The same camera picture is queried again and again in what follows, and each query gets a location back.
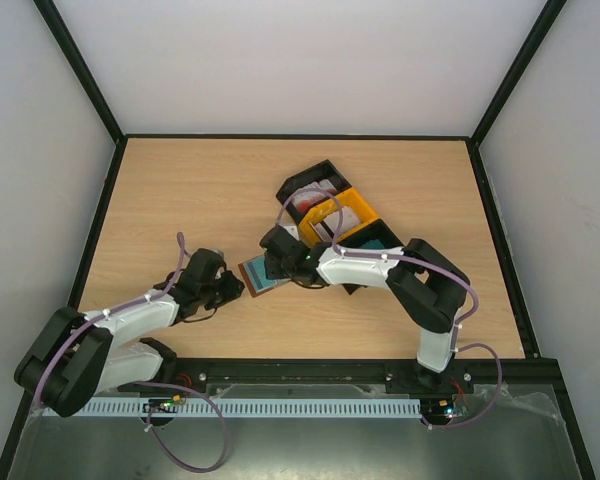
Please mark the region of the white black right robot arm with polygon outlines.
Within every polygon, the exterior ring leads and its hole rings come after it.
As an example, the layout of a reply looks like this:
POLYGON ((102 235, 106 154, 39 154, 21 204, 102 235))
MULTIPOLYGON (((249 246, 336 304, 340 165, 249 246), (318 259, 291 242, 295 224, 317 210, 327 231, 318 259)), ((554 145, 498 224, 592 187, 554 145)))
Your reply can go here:
POLYGON ((459 314, 466 298, 477 299, 469 278, 423 239, 380 248, 377 240, 347 239, 308 246, 290 226, 275 226, 260 241, 266 275, 305 288, 331 285, 375 287, 393 293, 420 327, 416 379, 440 390, 451 379, 459 314))

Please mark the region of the teal credit card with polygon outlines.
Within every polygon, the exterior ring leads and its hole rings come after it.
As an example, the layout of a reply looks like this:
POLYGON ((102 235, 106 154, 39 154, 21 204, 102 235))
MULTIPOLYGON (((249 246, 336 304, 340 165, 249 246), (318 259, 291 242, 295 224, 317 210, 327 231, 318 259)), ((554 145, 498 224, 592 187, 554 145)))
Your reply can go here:
POLYGON ((265 257, 263 255, 247 261, 246 272, 256 293, 276 288, 279 284, 277 280, 272 280, 267 277, 265 257))

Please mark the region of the brown leather card holder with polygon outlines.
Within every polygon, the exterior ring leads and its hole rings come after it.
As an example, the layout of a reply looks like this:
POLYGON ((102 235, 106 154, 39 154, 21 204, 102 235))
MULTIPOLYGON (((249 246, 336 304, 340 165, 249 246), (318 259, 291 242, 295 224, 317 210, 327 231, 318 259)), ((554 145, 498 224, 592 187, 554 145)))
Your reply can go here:
POLYGON ((290 282, 288 278, 269 279, 267 277, 264 255, 240 263, 238 269, 252 298, 264 295, 290 282))

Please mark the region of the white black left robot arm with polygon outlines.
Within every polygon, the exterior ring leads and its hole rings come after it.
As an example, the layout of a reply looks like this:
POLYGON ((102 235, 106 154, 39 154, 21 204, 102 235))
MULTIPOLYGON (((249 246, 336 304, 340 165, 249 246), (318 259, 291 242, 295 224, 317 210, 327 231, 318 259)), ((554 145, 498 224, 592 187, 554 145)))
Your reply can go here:
POLYGON ((151 332, 213 315, 238 299, 244 284, 222 254, 200 248, 179 258, 176 271, 131 301, 79 312, 56 310, 23 356, 15 382, 39 407, 69 417, 105 390, 165 382, 175 374, 173 350, 151 332))

